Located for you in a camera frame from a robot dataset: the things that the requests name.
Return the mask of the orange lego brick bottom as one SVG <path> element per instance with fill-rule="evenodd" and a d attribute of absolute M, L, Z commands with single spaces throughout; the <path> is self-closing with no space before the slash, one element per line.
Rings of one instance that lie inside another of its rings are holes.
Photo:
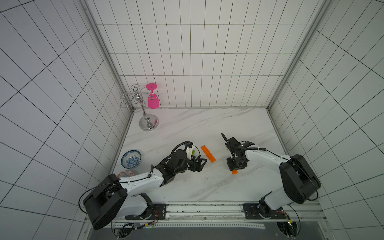
<path fill-rule="evenodd" d="M 215 157 L 210 153 L 207 154 L 207 158 L 210 160 L 211 163 L 216 161 Z"/>

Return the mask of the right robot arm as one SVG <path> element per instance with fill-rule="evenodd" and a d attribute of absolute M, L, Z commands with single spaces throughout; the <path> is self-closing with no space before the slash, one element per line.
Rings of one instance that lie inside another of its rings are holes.
<path fill-rule="evenodd" d="M 246 219 L 283 219 L 283 206 L 291 203 L 303 204 L 311 201 L 313 194 L 318 194 L 321 182 L 301 155 L 278 155 L 266 148 L 256 147 L 254 143 L 239 142 L 234 137 L 227 139 L 221 133 L 231 157 L 227 165 L 231 172 L 243 170 L 249 162 L 256 162 L 277 172 L 282 180 L 282 187 L 263 196 L 257 204 L 244 204 Z"/>

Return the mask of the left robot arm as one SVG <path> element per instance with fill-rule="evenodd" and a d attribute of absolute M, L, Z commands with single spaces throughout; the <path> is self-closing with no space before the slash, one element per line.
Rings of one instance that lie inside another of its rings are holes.
<path fill-rule="evenodd" d="M 191 148 L 177 149 L 147 173 L 121 179 L 108 175 L 80 197 L 93 229 L 102 229 L 115 218 L 125 216 L 149 218 L 154 207 L 147 191 L 169 184 L 187 170 L 201 172 L 206 163 L 207 159 L 193 156 Z"/>

